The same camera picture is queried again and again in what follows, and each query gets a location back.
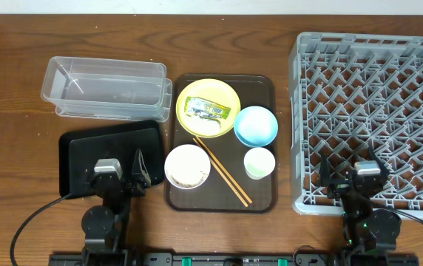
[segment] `clear plastic container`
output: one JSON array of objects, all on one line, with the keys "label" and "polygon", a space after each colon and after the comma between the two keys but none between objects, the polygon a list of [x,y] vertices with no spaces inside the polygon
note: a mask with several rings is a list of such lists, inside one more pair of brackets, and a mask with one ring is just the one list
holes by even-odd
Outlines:
[{"label": "clear plastic container", "polygon": [[160,63],[54,57],[41,97],[54,103],[60,116],[164,122],[172,82]]}]

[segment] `chopsticks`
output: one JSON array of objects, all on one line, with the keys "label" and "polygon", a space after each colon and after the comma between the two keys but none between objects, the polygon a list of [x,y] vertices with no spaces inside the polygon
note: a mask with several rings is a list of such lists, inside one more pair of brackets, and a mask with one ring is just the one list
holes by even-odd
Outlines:
[{"label": "chopsticks", "polygon": [[241,195],[238,193],[236,188],[241,192],[241,194],[248,200],[248,202],[250,204],[253,203],[251,198],[249,198],[247,193],[241,188],[241,186],[236,182],[236,180],[230,175],[230,173],[225,169],[225,167],[220,163],[220,161],[213,154],[213,152],[210,151],[210,149],[205,145],[205,143],[199,137],[197,137],[197,139],[194,139],[194,142],[197,144],[197,146],[201,147],[202,149],[204,149],[206,151],[206,153],[208,153],[208,155],[210,157],[210,163],[213,165],[213,167],[215,169],[217,169],[218,174],[220,174],[220,176],[226,181],[226,183],[229,185],[229,187],[232,189],[232,191],[236,194],[238,199],[240,199],[240,201],[244,204],[244,206],[248,207],[248,203],[243,199],[243,197],[241,197]]}]

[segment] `wood grain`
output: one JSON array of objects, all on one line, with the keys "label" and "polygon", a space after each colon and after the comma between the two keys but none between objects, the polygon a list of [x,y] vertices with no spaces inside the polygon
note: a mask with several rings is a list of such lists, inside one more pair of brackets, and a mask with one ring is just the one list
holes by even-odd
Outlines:
[{"label": "wood grain", "polygon": [[[163,185],[132,203],[129,243],[176,252],[292,253],[344,244],[337,217],[300,216],[290,197],[288,54],[303,31],[423,35],[423,16],[0,16],[0,265],[37,208],[58,197],[58,138],[118,122],[58,117],[40,89],[55,55],[157,61],[172,80],[188,72],[268,76],[276,87],[279,199],[253,214],[180,213]],[[163,125],[164,137],[168,124]],[[80,251],[84,212],[98,198],[62,202],[36,217],[16,247],[20,265],[46,265],[55,251]],[[423,227],[404,221],[398,252],[423,265]]]}]

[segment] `white wall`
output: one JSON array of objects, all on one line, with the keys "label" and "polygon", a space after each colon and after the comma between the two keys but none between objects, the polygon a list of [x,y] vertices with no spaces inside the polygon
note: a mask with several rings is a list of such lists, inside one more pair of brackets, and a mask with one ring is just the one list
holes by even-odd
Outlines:
[{"label": "white wall", "polygon": [[423,15],[423,0],[0,0],[0,13]]}]

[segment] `plastic dish rack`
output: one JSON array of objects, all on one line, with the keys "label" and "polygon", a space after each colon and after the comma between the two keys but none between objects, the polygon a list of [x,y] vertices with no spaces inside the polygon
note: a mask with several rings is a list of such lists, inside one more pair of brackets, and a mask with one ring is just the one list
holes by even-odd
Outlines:
[{"label": "plastic dish rack", "polygon": [[320,153],[342,177],[371,144],[391,172],[373,200],[423,219],[423,38],[301,33],[289,83],[294,210],[341,215],[317,185]]}]

